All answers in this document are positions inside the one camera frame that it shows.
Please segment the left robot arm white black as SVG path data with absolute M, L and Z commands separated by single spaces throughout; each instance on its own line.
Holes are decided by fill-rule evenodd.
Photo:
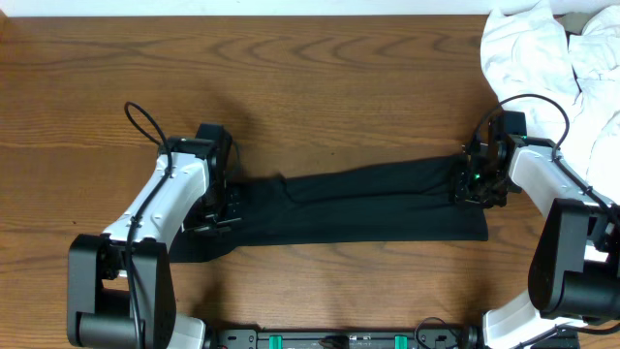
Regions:
M 203 320 L 179 313 L 171 260 L 200 238 L 220 238 L 227 216 L 232 137 L 170 138 L 151 178 L 100 235 L 79 235 L 68 254 L 67 337 L 86 348 L 214 348 Z

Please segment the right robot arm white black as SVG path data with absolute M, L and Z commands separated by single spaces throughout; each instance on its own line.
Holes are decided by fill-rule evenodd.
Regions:
M 482 317 L 484 348 L 575 348 L 619 331 L 619 206 L 571 170 L 551 140 L 504 135 L 463 147 L 453 199 L 484 208 L 524 192 L 545 219 L 526 291 Z

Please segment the black t-shirt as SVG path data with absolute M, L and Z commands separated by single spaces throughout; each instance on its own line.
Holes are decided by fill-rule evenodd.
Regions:
M 235 182 L 225 231 L 178 234 L 170 259 L 208 262 L 241 246 L 486 241 L 483 209 L 451 198 L 463 162 L 450 155 L 342 173 Z

